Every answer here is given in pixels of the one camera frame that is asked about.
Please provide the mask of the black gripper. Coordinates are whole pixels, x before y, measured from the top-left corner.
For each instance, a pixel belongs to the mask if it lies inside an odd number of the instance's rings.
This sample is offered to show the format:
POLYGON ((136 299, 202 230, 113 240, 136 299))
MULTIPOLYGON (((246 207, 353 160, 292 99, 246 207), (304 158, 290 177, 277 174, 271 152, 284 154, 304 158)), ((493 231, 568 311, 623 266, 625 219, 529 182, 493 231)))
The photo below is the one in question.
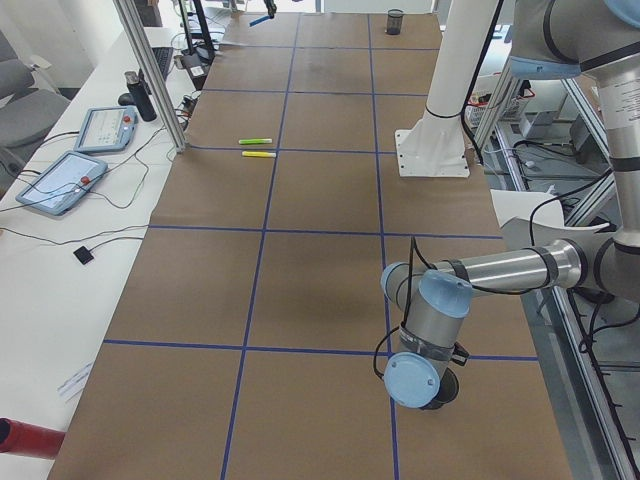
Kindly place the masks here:
POLYGON ((269 18, 274 18, 277 12, 277 6, 274 0, 264 0, 265 7, 267 9, 267 15, 269 18))

